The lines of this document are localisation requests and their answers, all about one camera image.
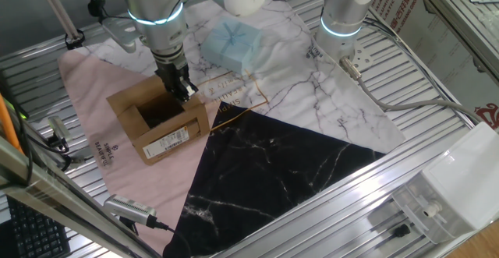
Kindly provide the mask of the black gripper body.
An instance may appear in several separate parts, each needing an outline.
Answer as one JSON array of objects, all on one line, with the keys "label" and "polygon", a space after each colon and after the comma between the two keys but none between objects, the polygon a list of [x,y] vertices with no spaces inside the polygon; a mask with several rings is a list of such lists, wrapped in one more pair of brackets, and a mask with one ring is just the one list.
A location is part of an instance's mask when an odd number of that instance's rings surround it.
[{"label": "black gripper body", "polygon": [[170,92],[174,94],[189,93],[189,67],[186,60],[181,60],[177,64],[157,62],[155,73]]}]

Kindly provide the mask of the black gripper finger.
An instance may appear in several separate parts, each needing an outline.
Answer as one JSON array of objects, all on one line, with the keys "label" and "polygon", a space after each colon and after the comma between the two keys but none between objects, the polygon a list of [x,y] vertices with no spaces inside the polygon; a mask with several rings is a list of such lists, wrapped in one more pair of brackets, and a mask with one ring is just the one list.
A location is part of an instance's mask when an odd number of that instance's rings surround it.
[{"label": "black gripper finger", "polygon": [[189,79],[185,80],[183,77],[180,78],[180,89],[185,98],[193,97],[198,91],[198,88]]},{"label": "black gripper finger", "polygon": [[180,102],[187,102],[189,100],[189,91],[181,83],[174,83],[171,92]]}]

